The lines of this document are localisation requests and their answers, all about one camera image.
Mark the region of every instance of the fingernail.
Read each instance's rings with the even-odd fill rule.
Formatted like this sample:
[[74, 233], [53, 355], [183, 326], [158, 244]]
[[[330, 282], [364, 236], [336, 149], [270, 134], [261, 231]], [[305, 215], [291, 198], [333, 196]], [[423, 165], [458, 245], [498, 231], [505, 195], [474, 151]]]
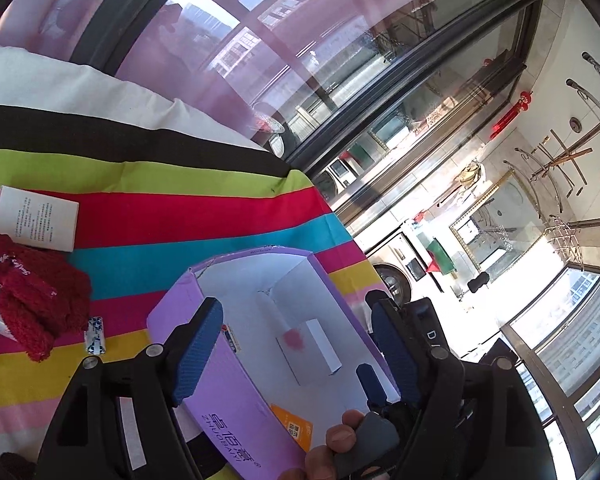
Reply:
[[333, 480], [333, 470], [329, 467], [319, 467], [312, 475], [315, 480]]
[[338, 433], [333, 434], [333, 436], [331, 437], [331, 440], [333, 440], [335, 442], [341, 442], [343, 440], [347, 440], [351, 436], [352, 436], [352, 433], [350, 431], [339, 431]]

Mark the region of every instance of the pink spot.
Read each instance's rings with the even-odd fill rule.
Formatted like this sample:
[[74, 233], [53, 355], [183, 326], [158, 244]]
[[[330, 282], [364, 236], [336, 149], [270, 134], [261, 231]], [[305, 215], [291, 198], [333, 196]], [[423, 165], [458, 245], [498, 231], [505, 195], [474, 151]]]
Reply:
[[304, 349], [304, 341], [302, 341], [302, 335], [298, 329], [292, 328], [285, 332], [282, 337], [289, 348], [292, 348], [293, 350]]

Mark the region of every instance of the green stripe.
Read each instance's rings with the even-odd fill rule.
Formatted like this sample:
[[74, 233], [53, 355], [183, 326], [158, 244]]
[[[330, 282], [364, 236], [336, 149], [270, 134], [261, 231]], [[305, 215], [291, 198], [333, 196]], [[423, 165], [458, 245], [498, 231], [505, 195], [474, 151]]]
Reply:
[[267, 198], [311, 186], [288, 177], [200, 170], [158, 162], [103, 162], [74, 155], [0, 150], [0, 186], [64, 193], [126, 192]]

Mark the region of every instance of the mirror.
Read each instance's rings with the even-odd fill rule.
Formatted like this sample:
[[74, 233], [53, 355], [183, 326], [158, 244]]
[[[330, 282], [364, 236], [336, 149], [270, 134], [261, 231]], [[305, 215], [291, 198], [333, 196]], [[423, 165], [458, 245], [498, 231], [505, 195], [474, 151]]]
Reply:
[[525, 184], [509, 172], [452, 226], [451, 231], [491, 282], [544, 234], [545, 221]]

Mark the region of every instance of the qr code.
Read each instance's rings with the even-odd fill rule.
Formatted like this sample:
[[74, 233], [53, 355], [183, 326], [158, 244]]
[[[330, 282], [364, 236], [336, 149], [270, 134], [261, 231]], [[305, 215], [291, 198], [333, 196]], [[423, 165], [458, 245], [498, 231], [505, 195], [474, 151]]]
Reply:
[[289, 433], [293, 438], [298, 438], [298, 434], [300, 433], [300, 426], [296, 426], [294, 423], [289, 423]]

